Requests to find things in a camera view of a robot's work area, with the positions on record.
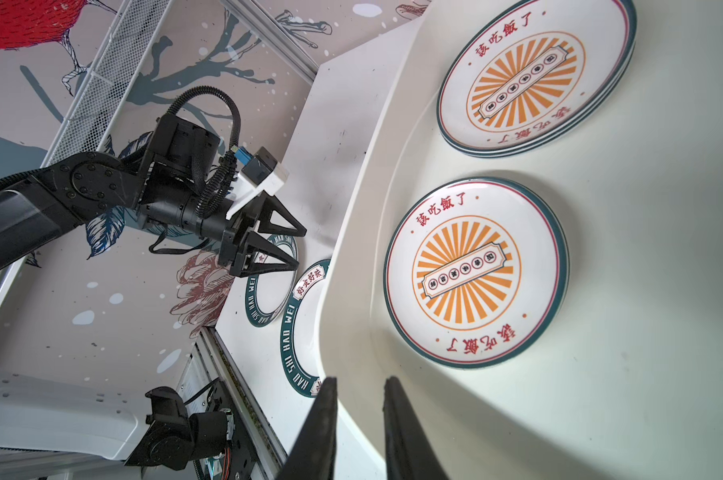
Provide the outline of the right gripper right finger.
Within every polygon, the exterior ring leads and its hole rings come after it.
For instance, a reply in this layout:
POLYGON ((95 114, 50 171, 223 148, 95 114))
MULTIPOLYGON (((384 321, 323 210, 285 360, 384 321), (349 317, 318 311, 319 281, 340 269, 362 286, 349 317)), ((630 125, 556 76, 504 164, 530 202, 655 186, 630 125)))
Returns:
POLYGON ((385 382, 385 464, 389 479, 447 479, 399 378, 385 382))

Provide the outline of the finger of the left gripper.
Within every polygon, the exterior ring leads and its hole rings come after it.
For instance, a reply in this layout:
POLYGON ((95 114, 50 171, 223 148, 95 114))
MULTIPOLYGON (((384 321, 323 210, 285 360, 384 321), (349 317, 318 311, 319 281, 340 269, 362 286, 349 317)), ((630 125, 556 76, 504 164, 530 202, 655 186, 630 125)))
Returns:
POLYGON ((278 272, 293 272, 299 262, 258 233, 250 232, 244 240, 244 261, 240 276, 250 277, 278 272))
POLYGON ((264 235, 304 237, 307 229, 275 196, 258 196, 259 214, 257 231, 264 235))

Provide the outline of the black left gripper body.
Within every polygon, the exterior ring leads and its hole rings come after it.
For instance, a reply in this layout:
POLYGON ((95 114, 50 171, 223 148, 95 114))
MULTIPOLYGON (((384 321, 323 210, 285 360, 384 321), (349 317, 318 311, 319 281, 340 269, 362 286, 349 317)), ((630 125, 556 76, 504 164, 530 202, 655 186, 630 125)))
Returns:
POLYGON ((267 198, 266 193, 259 194, 245 208, 233 214, 223 228, 217 265, 233 277, 245 278, 268 272, 263 264, 256 265, 254 262, 265 242, 255 231, 255 225, 260 220, 267 198))

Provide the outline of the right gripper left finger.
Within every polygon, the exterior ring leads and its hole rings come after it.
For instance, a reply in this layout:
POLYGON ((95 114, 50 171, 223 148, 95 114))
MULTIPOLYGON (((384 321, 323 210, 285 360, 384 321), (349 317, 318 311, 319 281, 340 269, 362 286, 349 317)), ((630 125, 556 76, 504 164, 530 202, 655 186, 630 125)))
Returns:
POLYGON ((337 415, 337 379, 327 377, 314 398, 278 480, 334 478, 337 415))

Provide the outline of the green ring plate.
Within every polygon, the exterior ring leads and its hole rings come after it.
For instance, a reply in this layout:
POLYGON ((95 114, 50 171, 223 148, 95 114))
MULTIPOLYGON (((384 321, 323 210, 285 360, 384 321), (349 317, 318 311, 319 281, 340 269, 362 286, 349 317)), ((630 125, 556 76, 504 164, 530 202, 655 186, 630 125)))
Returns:
POLYGON ((279 355, 283 374, 299 395, 317 396, 322 379, 315 374, 311 350, 315 346, 315 316, 323 292, 330 260, 319 260, 307 267, 289 293, 280 324, 279 355))
MULTIPOLYGON (((291 236, 271 235, 268 241, 298 260, 296 241, 291 236)), ((244 310, 249 323, 257 328, 271 324, 287 304, 296 271, 255 275, 247 278, 244 310)))

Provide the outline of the orange sunburst plate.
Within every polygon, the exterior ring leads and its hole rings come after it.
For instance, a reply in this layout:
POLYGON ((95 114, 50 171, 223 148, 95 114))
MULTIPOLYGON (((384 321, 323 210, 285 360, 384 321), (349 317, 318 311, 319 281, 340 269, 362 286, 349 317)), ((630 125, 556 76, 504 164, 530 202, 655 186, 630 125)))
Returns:
POLYGON ((631 1, 519 1, 451 63, 437 126, 477 158, 533 150, 575 128, 617 87, 637 37, 631 1))
POLYGON ((383 299, 403 341, 442 366, 477 369, 531 347, 559 313, 569 244, 551 206, 519 182, 445 183, 391 235, 383 299))

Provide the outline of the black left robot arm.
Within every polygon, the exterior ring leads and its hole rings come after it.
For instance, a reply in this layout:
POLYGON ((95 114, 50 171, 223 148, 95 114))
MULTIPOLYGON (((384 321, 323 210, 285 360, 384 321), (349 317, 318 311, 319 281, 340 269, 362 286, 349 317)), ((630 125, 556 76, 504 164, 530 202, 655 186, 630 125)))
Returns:
POLYGON ((45 168, 0 179, 0 270, 77 227, 123 207, 140 225, 176 227, 217 246, 218 264, 234 277, 291 272, 299 262, 268 241, 306 229, 267 189, 276 160, 239 145, 212 162, 214 133, 164 114, 150 141, 125 158, 81 152, 45 168))

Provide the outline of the white plastic bin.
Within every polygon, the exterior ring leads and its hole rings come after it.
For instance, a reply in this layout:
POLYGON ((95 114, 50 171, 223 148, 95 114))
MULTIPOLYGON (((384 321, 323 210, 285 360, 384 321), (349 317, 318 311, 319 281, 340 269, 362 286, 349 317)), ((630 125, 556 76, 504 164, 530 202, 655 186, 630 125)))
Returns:
POLYGON ((471 158, 437 128, 437 91, 499 1, 437 1, 397 74, 341 227, 317 327, 361 448, 385 474, 383 388, 401 380, 453 479, 723 479, 723 1, 640 1, 623 79, 575 129, 471 158), (383 300, 409 208, 453 180, 531 188, 561 222, 569 285, 523 353, 481 369, 423 358, 383 300))

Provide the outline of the white mesh wall shelf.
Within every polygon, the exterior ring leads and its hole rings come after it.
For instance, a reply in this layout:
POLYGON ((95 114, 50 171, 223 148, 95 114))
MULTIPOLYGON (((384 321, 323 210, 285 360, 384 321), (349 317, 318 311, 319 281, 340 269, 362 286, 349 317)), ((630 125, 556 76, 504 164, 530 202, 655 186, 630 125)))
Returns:
POLYGON ((44 167, 80 152, 105 150, 172 4, 171 0, 123 2, 47 150, 44 167))

